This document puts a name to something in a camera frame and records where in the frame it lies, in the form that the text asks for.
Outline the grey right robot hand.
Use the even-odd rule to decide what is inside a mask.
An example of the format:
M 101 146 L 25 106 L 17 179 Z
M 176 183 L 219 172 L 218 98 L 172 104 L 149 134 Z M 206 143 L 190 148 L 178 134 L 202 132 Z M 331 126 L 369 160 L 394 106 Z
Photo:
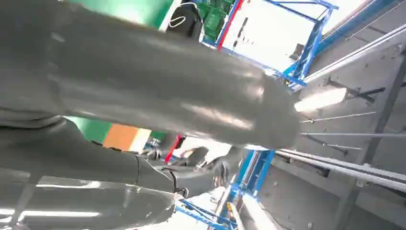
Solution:
M 69 116 L 234 145 L 208 166 L 164 166 L 84 138 Z M 263 70 L 197 41 L 67 0 L 0 3 L 0 227 L 159 224 L 181 190 L 227 184 L 247 145 L 290 147 L 294 100 Z

